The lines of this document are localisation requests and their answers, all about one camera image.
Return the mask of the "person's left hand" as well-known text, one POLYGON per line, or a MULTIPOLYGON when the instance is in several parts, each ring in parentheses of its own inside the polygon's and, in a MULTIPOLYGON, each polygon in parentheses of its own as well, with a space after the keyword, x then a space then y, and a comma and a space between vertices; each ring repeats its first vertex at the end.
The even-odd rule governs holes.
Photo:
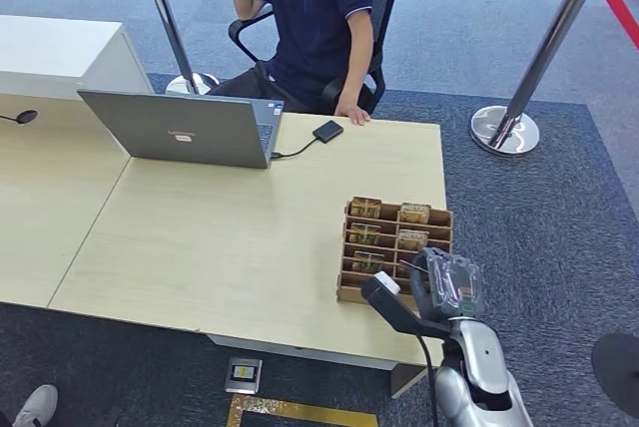
POLYGON ((365 126, 371 120, 370 115, 358 105, 357 97, 342 93, 336 105, 336 117, 348 118, 352 124, 365 126))

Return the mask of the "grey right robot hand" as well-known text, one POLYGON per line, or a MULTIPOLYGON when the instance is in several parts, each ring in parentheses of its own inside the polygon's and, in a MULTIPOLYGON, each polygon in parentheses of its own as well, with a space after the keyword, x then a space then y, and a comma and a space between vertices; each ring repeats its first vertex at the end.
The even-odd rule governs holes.
POLYGON ((459 254, 424 247, 411 264, 410 286, 423 319, 479 318, 485 311, 481 269, 459 254))

